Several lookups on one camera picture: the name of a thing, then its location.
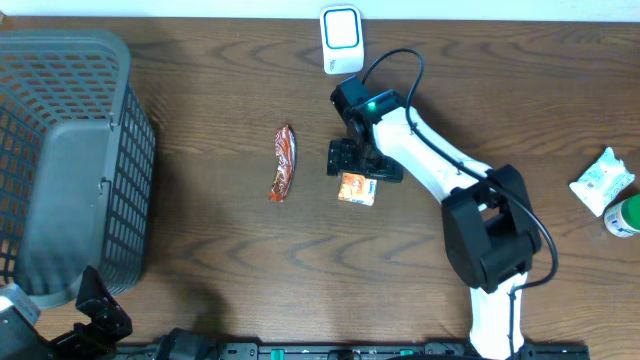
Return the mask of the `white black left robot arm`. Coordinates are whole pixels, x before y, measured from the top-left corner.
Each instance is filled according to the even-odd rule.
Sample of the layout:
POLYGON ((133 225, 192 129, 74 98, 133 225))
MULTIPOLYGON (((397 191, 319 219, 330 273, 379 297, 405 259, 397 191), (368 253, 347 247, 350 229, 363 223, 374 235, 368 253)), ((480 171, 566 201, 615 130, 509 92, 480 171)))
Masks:
MULTIPOLYGON (((113 299, 98 271, 87 266, 82 274, 75 308, 86 315, 88 324, 49 341, 58 359, 115 359, 117 343, 133 333, 132 320, 113 299)), ((217 356, 215 344, 202 336, 174 329, 161 338, 152 359, 206 359, 217 356)))

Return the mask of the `teal wet wipes pack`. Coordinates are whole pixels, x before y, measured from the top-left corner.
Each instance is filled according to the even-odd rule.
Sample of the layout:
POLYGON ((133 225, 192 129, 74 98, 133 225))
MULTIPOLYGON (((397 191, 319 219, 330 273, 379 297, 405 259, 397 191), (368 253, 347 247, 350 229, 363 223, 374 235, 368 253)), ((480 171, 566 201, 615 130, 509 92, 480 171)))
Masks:
POLYGON ((613 148, 607 147, 576 181, 569 184, 569 188, 596 217, 600 217, 634 180, 635 175, 616 157, 613 148))

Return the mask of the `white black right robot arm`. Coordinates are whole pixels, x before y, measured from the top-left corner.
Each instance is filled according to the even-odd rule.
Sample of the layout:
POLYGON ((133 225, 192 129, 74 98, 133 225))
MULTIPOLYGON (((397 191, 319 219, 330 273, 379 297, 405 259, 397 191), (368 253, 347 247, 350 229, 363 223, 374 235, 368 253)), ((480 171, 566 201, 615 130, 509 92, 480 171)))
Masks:
POLYGON ((328 175, 399 183, 411 173, 440 204, 447 258, 470 288, 471 345, 488 359, 517 353, 521 287, 542 245, 521 174, 465 155, 393 90, 372 95, 352 76, 330 101, 348 136, 331 141, 328 175))

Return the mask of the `red orange snack bar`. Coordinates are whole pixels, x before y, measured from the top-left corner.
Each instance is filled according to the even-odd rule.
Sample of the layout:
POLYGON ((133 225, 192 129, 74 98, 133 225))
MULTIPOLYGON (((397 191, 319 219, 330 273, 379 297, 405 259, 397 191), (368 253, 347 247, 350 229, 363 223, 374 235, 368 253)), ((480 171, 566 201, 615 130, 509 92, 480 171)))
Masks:
POLYGON ((274 144, 278 165, 269 200, 283 202, 289 192, 296 166, 296 140, 289 125, 276 130, 274 144))

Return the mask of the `orange snack box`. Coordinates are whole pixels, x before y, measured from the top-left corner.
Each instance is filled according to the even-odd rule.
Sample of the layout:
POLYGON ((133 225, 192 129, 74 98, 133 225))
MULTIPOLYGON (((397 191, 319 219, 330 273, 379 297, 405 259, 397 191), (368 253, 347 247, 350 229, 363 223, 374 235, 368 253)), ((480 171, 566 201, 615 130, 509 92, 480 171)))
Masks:
POLYGON ((363 175, 343 172, 338 199, 341 201, 373 206, 377 181, 363 175))

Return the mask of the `green lid jar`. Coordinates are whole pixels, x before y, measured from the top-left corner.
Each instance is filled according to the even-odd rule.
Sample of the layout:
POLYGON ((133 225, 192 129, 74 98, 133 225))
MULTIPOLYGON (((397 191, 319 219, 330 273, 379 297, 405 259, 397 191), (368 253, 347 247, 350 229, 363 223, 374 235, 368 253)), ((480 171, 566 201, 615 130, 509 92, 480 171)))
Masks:
POLYGON ((631 237, 639 234, 640 195, 634 195, 610 207, 604 213, 606 229, 617 237, 631 237))

